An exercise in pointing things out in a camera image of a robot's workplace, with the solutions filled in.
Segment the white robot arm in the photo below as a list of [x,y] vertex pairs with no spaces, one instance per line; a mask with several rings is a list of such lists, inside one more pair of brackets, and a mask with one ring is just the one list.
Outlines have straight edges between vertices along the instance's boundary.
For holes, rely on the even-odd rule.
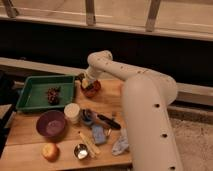
[[122,112],[134,171],[183,171],[167,106],[177,97],[176,81],[157,71],[113,60],[105,50],[88,56],[86,78],[103,73],[124,81]]

